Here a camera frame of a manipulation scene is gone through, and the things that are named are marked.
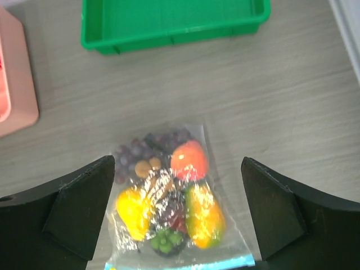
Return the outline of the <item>orange green fake mango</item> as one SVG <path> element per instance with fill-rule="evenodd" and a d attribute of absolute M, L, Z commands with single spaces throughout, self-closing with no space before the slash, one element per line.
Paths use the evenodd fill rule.
<path fill-rule="evenodd" d="M 200 249 L 218 245 L 226 230 L 222 208 L 207 183 L 195 184 L 185 192 L 186 228 Z"/>

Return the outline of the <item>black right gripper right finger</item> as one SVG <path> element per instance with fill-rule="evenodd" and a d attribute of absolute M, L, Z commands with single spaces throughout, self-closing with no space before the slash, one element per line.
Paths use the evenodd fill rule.
<path fill-rule="evenodd" d="M 359 203 L 250 157 L 241 173 L 261 256 L 254 269 L 359 269 Z"/>

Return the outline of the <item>clear zip top bag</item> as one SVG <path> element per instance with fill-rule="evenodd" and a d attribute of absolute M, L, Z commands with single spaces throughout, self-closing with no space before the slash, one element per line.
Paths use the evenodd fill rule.
<path fill-rule="evenodd" d="M 167 132 L 183 127 L 192 134 L 193 138 L 190 140 L 196 140 L 202 145 L 209 162 L 207 175 L 199 181 L 183 181 L 174 176 L 171 168 L 166 169 L 162 166 L 147 178 L 140 178 L 137 182 L 114 183 L 106 209 L 109 235 L 113 245 L 112 254 L 105 264 L 106 269 L 233 269 L 255 265 L 255 259 L 240 231 L 240 222 L 236 218 L 235 205 L 232 202 L 233 193 L 223 188 L 218 179 L 216 167 L 210 158 L 204 126 L 183 124 L 151 130 L 146 134 Z M 163 225 L 163 214 L 168 202 L 181 202 L 186 218 L 185 192 L 189 187 L 204 182 L 209 185 L 218 200 L 226 219 L 226 230 L 222 241 L 209 249 L 200 249 L 186 233 L 184 234 L 185 246 L 178 255 L 170 257 L 158 255 L 153 251 L 150 239 L 157 231 L 168 229 Z M 115 203 L 118 195 L 129 187 L 144 190 L 152 202 L 153 216 L 150 220 L 150 229 L 143 241 L 131 238 L 116 211 Z"/>

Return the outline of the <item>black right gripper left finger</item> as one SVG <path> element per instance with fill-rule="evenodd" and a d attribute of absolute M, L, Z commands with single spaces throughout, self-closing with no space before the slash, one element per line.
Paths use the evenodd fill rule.
<path fill-rule="evenodd" d="M 72 173 L 1 198 L 1 269 L 85 269 L 113 186 L 104 156 Z"/>

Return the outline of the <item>dark red fake plum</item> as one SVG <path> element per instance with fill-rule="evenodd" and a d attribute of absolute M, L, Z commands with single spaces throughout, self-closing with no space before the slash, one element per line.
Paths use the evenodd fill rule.
<path fill-rule="evenodd" d="M 181 202 L 170 201 L 163 214 L 163 225 L 175 231 L 187 233 L 185 209 Z"/>

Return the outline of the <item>purple fake grape bunch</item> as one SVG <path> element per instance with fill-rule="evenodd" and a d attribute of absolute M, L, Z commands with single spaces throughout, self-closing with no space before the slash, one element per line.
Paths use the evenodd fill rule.
<path fill-rule="evenodd" d="M 183 128 L 167 132 L 150 132 L 143 138 L 134 138 L 127 145 L 119 145 L 112 153 L 115 158 L 114 182 L 118 185 L 137 182 L 140 177 L 135 173 L 135 166 L 141 160 L 159 158 L 164 168 L 170 168 L 174 150 L 192 139 L 190 131 Z"/>

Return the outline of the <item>red orange fake peach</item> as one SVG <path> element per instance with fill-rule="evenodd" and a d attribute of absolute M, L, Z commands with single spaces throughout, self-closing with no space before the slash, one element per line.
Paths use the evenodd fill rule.
<path fill-rule="evenodd" d="M 189 140 L 172 153 L 170 168 L 175 177 L 183 181 L 199 181 L 209 170 L 205 151 L 196 140 Z"/>

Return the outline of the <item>yellow fake pear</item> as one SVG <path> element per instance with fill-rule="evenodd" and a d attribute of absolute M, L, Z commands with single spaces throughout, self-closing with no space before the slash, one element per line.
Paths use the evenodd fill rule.
<path fill-rule="evenodd" d="M 118 195 L 115 206 L 131 238 L 143 241 L 153 216 L 152 202 L 146 192 L 136 187 L 126 188 Z"/>

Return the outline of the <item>green fake grape bunch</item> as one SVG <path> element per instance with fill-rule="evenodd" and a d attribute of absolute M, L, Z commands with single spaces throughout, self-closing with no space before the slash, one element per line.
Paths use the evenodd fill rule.
<path fill-rule="evenodd" d="M 150 239 L 154 252 L 163 257 L 178 255 L 185 246 L 185 235 L 181 231 L 171 228 L 162 229 Z"/>

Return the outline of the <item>brown fake nuts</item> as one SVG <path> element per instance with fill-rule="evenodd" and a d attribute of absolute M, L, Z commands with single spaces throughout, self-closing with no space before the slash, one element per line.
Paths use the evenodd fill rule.
<path fill-rule="evenodd" d="M 152 157 L 149 160 L 140 160 L 134 167 L 135 174 L 140 178 L 147 178 L 162 168 L 161 160 L 157 157 Z"/>

